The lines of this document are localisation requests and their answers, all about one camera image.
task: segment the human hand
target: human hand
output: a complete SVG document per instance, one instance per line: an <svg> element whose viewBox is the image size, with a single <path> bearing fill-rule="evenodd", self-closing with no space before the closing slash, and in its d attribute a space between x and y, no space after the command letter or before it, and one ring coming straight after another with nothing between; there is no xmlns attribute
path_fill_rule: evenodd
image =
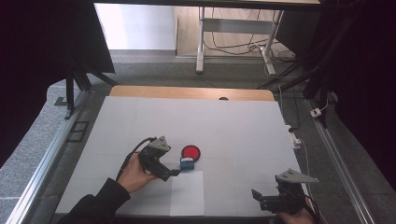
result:
<svg viewBox="0 0 396 224"><path fill-rule="evenodd" d="M279 212L277 215L282 218L285 224L314 224L312 216L303 208L296 214L290 215L285 212Z"/></svg>
<svg viewBox="0 0 396 224"><path fill-rule="evenodd" d="M148 175L143 171L138 153L134 153L117 182L129 193L132 193L145 187L148 182L156 178L155 175Z"/></svg>

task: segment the black curtain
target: black curtain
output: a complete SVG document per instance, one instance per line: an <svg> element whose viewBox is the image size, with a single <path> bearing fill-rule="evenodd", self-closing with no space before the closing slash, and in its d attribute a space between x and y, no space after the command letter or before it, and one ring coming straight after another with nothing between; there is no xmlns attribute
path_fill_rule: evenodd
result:
<svg viewBox="0 0 396 224"><path fill-rule="evenodd" d="M394 189L395 11L396 5L391 1L366 1L325 69L330 74L330 91L339 98L335 110L340 120L357 137ZM339 21L322 16L314 46Z"/></svg>
<svg viewBox="0 0 396 224"><path fill-rule="evenodd" d="M46 103L48 87L73 69L71 61L114 73L93 2L1 1L1 166Z"/></svg>

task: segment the aluminum rail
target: aluminum rail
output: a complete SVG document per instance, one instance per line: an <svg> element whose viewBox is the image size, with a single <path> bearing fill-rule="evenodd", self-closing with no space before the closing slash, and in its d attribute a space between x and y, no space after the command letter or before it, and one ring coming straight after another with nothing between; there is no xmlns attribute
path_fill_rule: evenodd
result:
<svg viewBox="0 0 396 224"><path fill-rule="evenodd" d="M83 107L87 102L88 96L89 94L85 91L78 96L78 99L76 101L76 110L73 116L70 119L66 119L62 122L58 132L55 134L54 138L49 144L49 148L44 154L43 159L38 164L35 173L32 175L32 178L30 179L25 190L23 191L23 194L21 195L20 199L12 210L11 215L6 222L7 224L22 223L23 220L26 218L26 215L28 214L31 205L35 200L35 196L40 190L42 183L46 179L47 174L49 173L50 168L55 161L59 151L61 150L67 135L72 129L74 122L78 118L79 114L82 112Z"/></svg>
<svg viewBox="0 0 396 224"><path fill-rule="evenodd" d="M309 111L314 108L309 104L308 100L305 100L305 104ZM318 119L314 119L315 125L318 129L320 137L329 153L330 158L332 159L332 164L335 167L335 170L338 173L338 176L341 179L341 182L344 185L346 193L349 195L352 205L354 206L356 213L361 220L361 223L364 224L375 224L374 218L370 212L369 207L361 196L361 191L355 184L351 174L349 173L344 160L341 157L340 152L337 149L334 141L332 140L332 136L330 135L327 129L324 129L322 124Z"/></svg>

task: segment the white cable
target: white cable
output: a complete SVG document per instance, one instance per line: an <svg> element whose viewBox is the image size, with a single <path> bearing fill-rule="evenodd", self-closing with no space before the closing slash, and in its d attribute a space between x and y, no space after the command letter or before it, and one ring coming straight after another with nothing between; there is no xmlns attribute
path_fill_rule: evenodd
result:
<svg viewBox="0 0 396 224"><path fill-rule="evenodd" d="M301 140L301 142L303 143L303 145L304 145L304 150L305 150L306 174L310 176L310 174L309 174L308 152L307 152L307 150L306 150L306 146L305 146L304 140L301 139L301 138L300 138L300 140ZM308 184L308 183L306 184L306 188L308 189L308 194L309 194L309 196L312 198L312 200L315 200L315 199L314 199L314 196L312 195L311 188L309 187L309 184ZM324 220L324 222L325 222L326 224L329 224L329 223L327 222L326 218L322 215L322 213L320 213L320 216L321 216L321 218L323 218L323 220Z"/></svg>
<svg viewBox="0 0 396 224"><path fill-rule="evenodd" d="M279 88L279 97L280 97L280 113L282 114L282 118L285 119L283 116L283 102L282 102L282 90L280 89L280 85L277 85Z"/></svg>
<svg viewBox="0 0 396 224"><path fill-rule="evenodd" d="M328 99L326 99L326 105L323 107L323 108L321 108L320 109L320 111L322 111L322 110L324 110L324 109L326 109L326 107L327 107L327 105L329 104L329 98Z"/></svg>

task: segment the red disc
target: red disc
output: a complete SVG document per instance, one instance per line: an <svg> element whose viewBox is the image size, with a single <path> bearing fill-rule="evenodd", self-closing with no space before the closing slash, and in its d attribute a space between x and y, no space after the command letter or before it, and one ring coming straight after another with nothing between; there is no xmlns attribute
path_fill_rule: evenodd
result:
<svg viewBox="0 0 396 224"><path fill-rule="evenodd" d="M191 157L194 161L198 161L201 156L201 151L198 147L190 145L183 148L181 151L182 157Z"/></svg>

